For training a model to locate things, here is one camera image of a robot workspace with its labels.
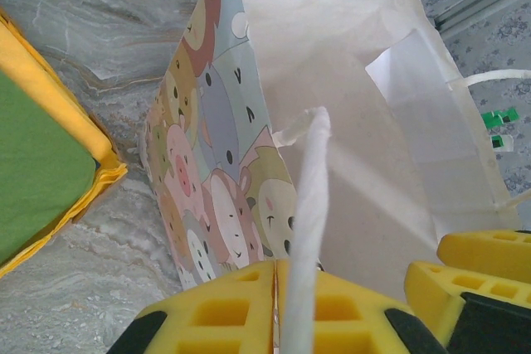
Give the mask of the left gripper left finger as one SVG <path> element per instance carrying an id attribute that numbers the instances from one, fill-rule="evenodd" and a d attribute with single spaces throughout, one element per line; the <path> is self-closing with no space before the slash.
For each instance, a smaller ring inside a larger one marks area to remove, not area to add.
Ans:
<path id="1" fill-rule="evenodd" d="M 107 354 L 273 354 L 275 263 L 263 261 L 142 310 Z"/>

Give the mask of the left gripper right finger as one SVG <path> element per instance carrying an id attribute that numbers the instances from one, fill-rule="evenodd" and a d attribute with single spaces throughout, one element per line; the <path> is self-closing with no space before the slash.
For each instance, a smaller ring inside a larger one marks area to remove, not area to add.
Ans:
<path id="1" fill-rule="evenodd" d="M 287 260 L 276 262 L 280 340 L 289 332 L 296 343 L 313 346 L 301 353 L 281 343 L 281 354 L 449 354 L 406 304 L 321 270 L 312 333 L 294 331 L 298 324 L 286 319 L 289 271 Z"/>

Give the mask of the white cartoon print paper bag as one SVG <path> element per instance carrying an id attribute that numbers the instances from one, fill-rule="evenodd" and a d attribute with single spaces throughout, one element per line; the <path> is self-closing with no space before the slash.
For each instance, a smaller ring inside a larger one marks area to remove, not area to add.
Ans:
<path id="1" fill-rule="evenodd" d="M 319 270 L 406 304 L 448 234 L 523 230 L 470 87 L 420 0 L 197 0 L 140 145 L 183 292 L 287 260 L 312 333 Z"/>

